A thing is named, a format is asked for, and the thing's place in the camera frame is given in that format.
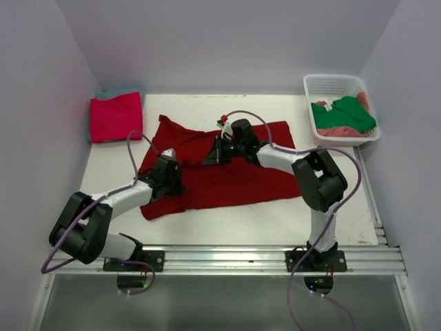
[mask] red cloth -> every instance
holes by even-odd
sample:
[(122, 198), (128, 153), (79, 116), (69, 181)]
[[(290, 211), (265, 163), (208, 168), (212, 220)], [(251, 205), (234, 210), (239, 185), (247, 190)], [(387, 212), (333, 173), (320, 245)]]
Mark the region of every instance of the red cloth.
[[(90, 100), (90, 141), (127, 139), (133, 130), (143, 131), (143, 108), (139, 92), (122, 94), (108, 100)], [(133, 134), (132, 140), (141, 140)]]
[[(186, 192), (142, 206), (141, 212), (147, 220), (187, 209), (246, 205), (300, 195), (293, 175), (248, 164), (241, 157), (233, 158), (227, 165), (202, 165), (213, 146), (214, 137), (220, 131), (188, 130), (163, 115), (159, 116), (159, 121), (161, 123), (153, 143), (159, 152), (175, 149)], [(286, 122), (270, 123), (269, 127), (274, 143), (294, 148)], [(260, 140), (267, 139), (264, 126), (254, 126), (254, 132)], [(153, 167), (155, 162), (156, 155), (150, 148), (139, 172)]]

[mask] black mounting bracket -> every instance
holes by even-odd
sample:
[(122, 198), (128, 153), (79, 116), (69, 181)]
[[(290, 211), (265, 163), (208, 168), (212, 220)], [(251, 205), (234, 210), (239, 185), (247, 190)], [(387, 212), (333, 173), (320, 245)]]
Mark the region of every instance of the black mounting bracket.
[[(138, 252), (136, 260), (150, 264), (155, 272), (162, 272), (164, 270), (165, 252), (163, 250), (142, 250)], [(143, 269), (142, 265), (125, 264), (124, 261), (115, 259), (106, 259), (103, 265), (104, 271), (111, 272), (140, 272)]]
[[(306, 250), (299, 250), (294, 248), (293, 250), (285, 252), (285, 264), (287, 271), (291, 272), (297, 262), (305, 255)], [(328, 252), (319, 253), (313, 251), (297, 269), (297, 272), (328, 272), (333, 269), (334, 272), (346, 272), (347, 264), (345, 252), (337, 250), (337, 244), (334, 248)]]

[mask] white wall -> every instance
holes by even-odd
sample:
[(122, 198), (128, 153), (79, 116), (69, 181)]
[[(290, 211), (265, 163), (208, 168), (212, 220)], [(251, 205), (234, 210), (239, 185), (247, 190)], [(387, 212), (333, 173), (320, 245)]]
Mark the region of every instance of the white wall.
[(382, 138), (363, 146), (426, 330), (441, 330), (441, 1), (402, 0), (362, 71)]
[(0, 10), (0, 329), (25, 330), (48, 235), (79, 187), (96, 88), (53, 0)]
[(58, 0), (102, 86), (303, 93), (359, 74), (399, 0)]

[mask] cloth pile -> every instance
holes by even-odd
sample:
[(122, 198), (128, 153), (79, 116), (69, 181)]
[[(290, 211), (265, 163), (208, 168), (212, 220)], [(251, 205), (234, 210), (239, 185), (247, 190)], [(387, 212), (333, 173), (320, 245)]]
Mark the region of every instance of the cloth pile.
[(312, 103), (318, 134), (328, 137), (366, 137), (377, 126), (369, 114), (366, 93), (357, 97), (343, 97), (331, 105), (325, 101)]

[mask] white plastic basket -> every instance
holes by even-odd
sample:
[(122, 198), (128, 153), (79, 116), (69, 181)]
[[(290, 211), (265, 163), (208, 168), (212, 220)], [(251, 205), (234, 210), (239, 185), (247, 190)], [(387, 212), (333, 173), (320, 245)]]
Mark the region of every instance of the white plastic basket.
[(311, 119), (314, 142), (322, 146), (359, 146), (366, 141), (375, 141), (380, 138), (380, 127), (377, 126), (370, 130), (366, 137), (326, 137), (318, 134), (311, 103), (317, 101), (332, 101), (341, 99), (347, 95), (356, 97), (359, 92), (366, 92), (369, 104), (369, 114), (376, 119), (375, 110), (372, 102), (367, 95), (367, 91), (362, 80), (356, 76), (347, 74), (308, 74), (303, 78), (306, 100), (308, 103), (309, 118)]

